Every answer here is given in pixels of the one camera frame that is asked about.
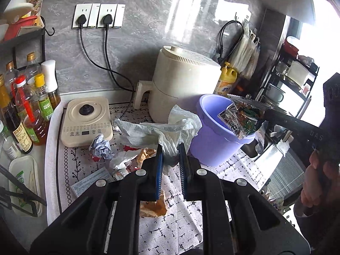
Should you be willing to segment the person's right hand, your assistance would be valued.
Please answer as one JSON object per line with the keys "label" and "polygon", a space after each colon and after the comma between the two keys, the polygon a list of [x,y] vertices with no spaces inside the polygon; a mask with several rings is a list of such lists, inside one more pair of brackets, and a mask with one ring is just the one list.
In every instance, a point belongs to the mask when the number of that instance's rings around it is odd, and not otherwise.
{"label": "person's right hand", "polygon": [[310,155],[309,163],[309,167],[305,170],[303,189],[300,195],[302,204],[312,208],[320,204],[339,201],[339,166],[334,166],[329,162],[323,164],[323,173],[331,182],[329,190],[325,192],[317,173],[320,170],[320,160],[316,150]]}

